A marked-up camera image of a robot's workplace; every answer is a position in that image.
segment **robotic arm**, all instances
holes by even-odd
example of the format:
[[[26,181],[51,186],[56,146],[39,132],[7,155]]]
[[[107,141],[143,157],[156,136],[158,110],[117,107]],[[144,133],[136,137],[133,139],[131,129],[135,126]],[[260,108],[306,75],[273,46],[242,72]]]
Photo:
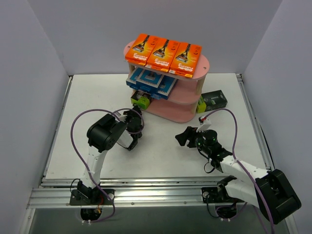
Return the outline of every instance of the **robotic arm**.
[[[140,109],[133,108],[140,115]],[[88,132],[89,156],[81,180],[77,184],[76,200],[83,200],[87,204],[97,204],[100,191],[90,179],[89,173],[97,184],[100,184],[100,173],[107,152],[117,143],[127,150],[132,150],[137,145],[137,140],[142,137],[139,132],[142,128],[140,116],[133,111],[126,111],[116,121],[111,114],[105,115]]]
[[[208,130],[211,123],[204,117],[199,118],[200,127],[187,129],[176,135],[181,146],[187,142],[189,148],[197,148],[201,153],[206,154],[208,160],[211,160],[211,166],[220,172],[227,173],[230,176],[217,183],[218,196],[227,201],[230,198],[238,198],[258,207],[262,214],[268,218],[254,183],[238,164],[233,154],[225,150],[217,140],[217,132]],[[284,173],[278,169],[267,171],[257,168],[247,162],[241,161],[248,170],[257,186],[260,188],[266,203],[270,209],[274,224],[279,223],[293,212],[301,207],[301,202],[287,180]]]

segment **orange product box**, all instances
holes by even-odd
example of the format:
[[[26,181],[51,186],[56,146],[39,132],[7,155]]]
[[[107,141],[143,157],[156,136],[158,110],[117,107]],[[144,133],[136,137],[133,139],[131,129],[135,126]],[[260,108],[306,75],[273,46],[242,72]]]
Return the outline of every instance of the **orange product box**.
[[[181,42],[176,51],[169,73],[192,78],[201,52],[200,45]]]
[[[128,62],[145,66],[146,61],[156,46],[158,39],[158,37],[141,33],[126,54],[126,60]]]
[[[178,41],[159,38],[145,66],[168,72],[179,45],[180,42]]]

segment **dark green box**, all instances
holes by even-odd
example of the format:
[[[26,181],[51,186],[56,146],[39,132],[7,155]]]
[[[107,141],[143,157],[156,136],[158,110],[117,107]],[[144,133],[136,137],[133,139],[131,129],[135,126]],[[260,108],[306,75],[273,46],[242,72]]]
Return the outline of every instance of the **dark green box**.
[[[226,100],[221,90],[201,94],[197,104],[196,112],[203,113],[226,107],[228,101]]]

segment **white table surface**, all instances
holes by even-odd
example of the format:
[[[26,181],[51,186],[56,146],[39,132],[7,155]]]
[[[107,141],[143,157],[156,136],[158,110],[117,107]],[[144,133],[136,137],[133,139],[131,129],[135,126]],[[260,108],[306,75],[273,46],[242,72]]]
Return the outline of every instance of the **white table surface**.
[[[73,179],[82,176],[84,165],[76,155],[70,141],[70,127],[74,118],[81,112],[101,108],[110,111],[131,108],[132,89],[126,85],[128,75],[75,75],[69,91],[65,110],[58,130],[55,145],[47,170],[46,179]],[[259,168],[265,164],[254,134],[235,74],[208,74],[202,92],[221,89],[228,100],[227,108],[237,118],[238,137],[236,156]],[[74,129],[74,140],[78,150],[86,160],[88,144],[86,133],[89,127],[104,115],[92,112],[82,116]],[[104,161],[101,178],[160,178],[219,176],[215,171],[206,174],[203,166],[206,159],[197,149],[181,147],[175,139],[187,126],[198,126],[197,114],[188,123],[175,123],[164,118],[143,112],[145,129],[143,137],[132,151],[115,145]],[[231,151],[234,138],[234,121],[225,111],[210,116],[211,129],[218,133],[218,141]]]

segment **blue product box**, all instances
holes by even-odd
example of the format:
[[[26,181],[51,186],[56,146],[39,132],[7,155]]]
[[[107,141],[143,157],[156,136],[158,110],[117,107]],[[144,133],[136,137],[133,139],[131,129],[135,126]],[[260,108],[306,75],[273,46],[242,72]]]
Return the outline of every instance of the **blue product box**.
[[[167,100],[176,82],[175,78],[164,76],[156,95]]]
[[[137,67],[126,79],[126,84],[130,86],[130,88],[139,90],[140,86],[137,85],[137,79],[142,72],[143,72],[143,69]]]
[[[155,98],[155,99],[161,99],[161,96],[159,96],[158,94],[151,94],[151,98]]]
[[[140,86],[140,90],[149,94],[156,93],[164,75],[153,71],[143,70],[136,84]]]

